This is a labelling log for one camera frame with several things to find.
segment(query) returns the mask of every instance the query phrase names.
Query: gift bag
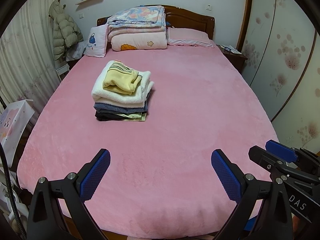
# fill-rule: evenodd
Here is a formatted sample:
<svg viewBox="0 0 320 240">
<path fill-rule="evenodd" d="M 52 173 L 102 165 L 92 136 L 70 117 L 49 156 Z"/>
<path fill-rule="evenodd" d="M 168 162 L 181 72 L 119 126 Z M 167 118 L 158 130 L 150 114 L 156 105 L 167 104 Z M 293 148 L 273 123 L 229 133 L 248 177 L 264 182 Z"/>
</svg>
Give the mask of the gift bag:
<svg viewBox="0 0 320 240">
<path fill-rule="evenodd" d="M 20 137 L 35 112 L 32 106 L 33 100 L 21 100 L 11 103 L 0 118 L 0 142 L 9 168 L 12 166 Z"/>
</svg>

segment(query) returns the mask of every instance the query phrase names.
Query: wooden nightstand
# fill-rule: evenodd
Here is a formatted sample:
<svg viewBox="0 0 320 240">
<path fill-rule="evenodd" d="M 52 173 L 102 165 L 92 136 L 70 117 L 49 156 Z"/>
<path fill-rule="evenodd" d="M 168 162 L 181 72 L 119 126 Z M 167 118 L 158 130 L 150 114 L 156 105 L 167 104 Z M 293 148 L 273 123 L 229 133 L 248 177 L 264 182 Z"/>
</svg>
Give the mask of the wooden nightstand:
<svg viewBox="0 0 320 240">
<path fill-rule="evenodd" d="M 221 50 L 223 55 L 230 61 L 230 63 L 235 67 L 235 69 L 238 70 L 239 73 L 241 74 L 244 68 L 244 62 L 248 58 L 243 54 L 234 54 L 230 51 L 226 51 L 223 48 L 221 48 L 220 45 L 217 45 L 217 46 Z"/>
</svg>

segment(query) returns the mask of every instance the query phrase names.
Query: pink blanket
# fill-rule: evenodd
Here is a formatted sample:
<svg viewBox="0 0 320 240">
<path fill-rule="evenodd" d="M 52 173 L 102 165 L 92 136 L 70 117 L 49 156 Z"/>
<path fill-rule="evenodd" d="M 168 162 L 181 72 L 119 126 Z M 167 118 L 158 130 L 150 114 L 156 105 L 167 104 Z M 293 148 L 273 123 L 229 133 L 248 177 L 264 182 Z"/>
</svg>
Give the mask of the pink blanket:
<svg viewBox="0 0 320 240">
<path fill-rule="evenodd" d="M 145 122 L 99 122 L 91 89 L 109 60 L 151 71 Z M 253 145 L 277 140 L 257 97 L 219 48 L 108 51 L 84 56 L 50 98 L 18 167 L 33 192 L 41 176 L 62 179 L 100 148 L 111 164 L 85 204 L 101 229 L 141 238 L 217 231 L 235 207 L 211 166 L 221 148 L 244 173 L 269 179 L 251 162 Z M 68 215 L 65 204 L 63 212 Z"/>
</svg>

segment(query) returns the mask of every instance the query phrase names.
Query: wooden headboard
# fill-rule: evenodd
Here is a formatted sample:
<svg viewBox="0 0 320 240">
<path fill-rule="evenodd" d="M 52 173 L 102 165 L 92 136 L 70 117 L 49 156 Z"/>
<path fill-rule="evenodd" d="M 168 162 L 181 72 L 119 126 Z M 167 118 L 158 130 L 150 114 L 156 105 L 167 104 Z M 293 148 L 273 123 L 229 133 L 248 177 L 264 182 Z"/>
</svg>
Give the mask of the wooden headboard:
<svg viewBox="0 0 320 240">
<path fill-rule="evenodd" d="M 163 5 L 165 20 L 170 27 L 189 28 L 207 33 L 209 39 L 213 38 L 214 17 L 197 14 L 179 7 Z M 106 24 L 109 17 L 97 20 L 97 26 Z"/>
</svg>

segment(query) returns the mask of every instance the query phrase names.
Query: white towel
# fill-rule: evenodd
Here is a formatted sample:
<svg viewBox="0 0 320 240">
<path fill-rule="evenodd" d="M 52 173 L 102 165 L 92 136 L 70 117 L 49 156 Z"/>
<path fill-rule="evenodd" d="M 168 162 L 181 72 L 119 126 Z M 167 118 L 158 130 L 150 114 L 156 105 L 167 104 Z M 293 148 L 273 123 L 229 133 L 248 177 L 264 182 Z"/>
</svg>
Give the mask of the white towel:
<svg viewBox="0 0 320 240">
<path fill-rule="evenodd" d="M 146 92 L 146 95 L 148 95 L 148 93 L 150 92 L 152 86 L 153 86 L 154 82 L 150 81 L 148 84 L 148 88 L 144 91 Z M 116 101 L 112 101 L 106 98 L 100 98 L 98 100 L 95 101 L 96 103 L 103 103 L 103 104 L 109 104 L 109 105 L 113 105 L 113 106 L 120 106 L 120 107 L 125 107 L 125 108 L 143 108 L 145 101 L 143 103 L 137 103 L 137 104 L 124 104 L 124 103 L 119 103 Z"/>
<path fill-rule="evenodd" d="M 150 71 L 140 72 L 139 75 L 142 76 L 140 84 L 137 86 L 135 92 L 132 95 L 119 94 L 113 91 L 104 90 L 102 88 L 102 83 L 106 77 L 109 67 L 114 63 L 114 60 L 110 60 L 105 68 L 102 70 L 101 74 L 98 76 L 93 88 L 92 88 L 92 98 L 95 102 L 100 98 L 116 101 L 122 104 L 138 104 L 144 103 L 147 99 L 147 95 L 151 90 L 154 82 L 149 82 Z"/>
</svg>

